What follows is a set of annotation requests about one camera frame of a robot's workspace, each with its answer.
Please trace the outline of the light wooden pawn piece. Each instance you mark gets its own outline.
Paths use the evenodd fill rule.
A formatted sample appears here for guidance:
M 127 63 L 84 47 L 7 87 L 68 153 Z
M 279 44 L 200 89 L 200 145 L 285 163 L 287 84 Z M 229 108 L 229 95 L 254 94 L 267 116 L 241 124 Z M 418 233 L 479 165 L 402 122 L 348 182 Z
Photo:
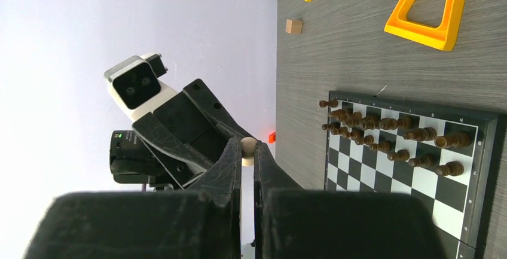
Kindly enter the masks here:
M 242 166 L 252 166 L 254 164 L 257 140 L 253 137 L 244 137 L 240 143 L 242 147 Z

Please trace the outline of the orange triangular plastic frame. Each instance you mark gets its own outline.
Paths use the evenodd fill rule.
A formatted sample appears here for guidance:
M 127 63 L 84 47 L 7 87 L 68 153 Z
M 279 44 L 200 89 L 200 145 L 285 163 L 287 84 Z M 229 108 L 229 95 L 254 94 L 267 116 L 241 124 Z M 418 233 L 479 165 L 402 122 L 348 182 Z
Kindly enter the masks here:
M 465 0 L 399 0 L 384 31 L 428 47 L 451 51 Z

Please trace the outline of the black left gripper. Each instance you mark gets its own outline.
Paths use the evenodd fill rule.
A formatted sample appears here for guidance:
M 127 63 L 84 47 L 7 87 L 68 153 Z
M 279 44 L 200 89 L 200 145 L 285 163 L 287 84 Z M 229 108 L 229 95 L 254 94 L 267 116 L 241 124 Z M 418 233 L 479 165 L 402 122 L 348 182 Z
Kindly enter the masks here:
M 249 137 L 201 79 L 136 120 L 133 130 L 172 179 L 186 189 L 221 157 L 231 138 Z

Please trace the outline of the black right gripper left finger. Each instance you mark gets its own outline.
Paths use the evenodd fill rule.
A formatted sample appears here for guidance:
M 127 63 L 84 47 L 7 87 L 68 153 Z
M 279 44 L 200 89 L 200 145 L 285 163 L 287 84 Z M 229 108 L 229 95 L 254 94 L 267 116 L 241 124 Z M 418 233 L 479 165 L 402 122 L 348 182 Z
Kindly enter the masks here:
M 242 145 L 186 190 L 69 193 L 41 220 L 26 258 L 240 258 Z

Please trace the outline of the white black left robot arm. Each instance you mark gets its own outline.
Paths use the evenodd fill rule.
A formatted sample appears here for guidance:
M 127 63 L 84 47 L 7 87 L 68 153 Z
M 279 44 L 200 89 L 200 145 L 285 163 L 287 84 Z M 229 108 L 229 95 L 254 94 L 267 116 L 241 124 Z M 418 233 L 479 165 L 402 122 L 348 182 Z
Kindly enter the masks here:
M 227 151 L 234 168 L 241 161 L 241 141 L 249 137 L 205 83 L 194 80 L 181 92 L 162 90 L 150 100 L 154 107 L 140 110 L 132 129 L 111 136 L 109 166 L 120 184 L 172 185 L 187 189 L 213 169 Z

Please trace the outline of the black white chess board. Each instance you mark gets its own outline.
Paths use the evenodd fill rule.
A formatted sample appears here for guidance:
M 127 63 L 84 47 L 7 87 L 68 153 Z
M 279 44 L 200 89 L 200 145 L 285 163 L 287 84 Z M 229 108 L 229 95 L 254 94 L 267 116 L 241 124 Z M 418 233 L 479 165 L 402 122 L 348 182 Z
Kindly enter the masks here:
M 482 258 L 506 132 L 506 114 L 438 103 L 331 91 L 325 183 L 328 191 L 404 193 L 430 212 L 448 258 Z M 437 136 L 467 133 L 467 147 L 440 149 Z M 460 176 L 438 176 L 458 161 Z

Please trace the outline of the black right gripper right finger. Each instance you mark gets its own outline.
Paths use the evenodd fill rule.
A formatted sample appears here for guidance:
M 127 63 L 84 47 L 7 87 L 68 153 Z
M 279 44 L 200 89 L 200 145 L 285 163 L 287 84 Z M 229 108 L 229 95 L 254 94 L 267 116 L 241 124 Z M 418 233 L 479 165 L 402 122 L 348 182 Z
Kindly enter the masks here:
M 401 193 L 306 190 L 259 142 L 256 258 L 445 258 L 430 213 Z

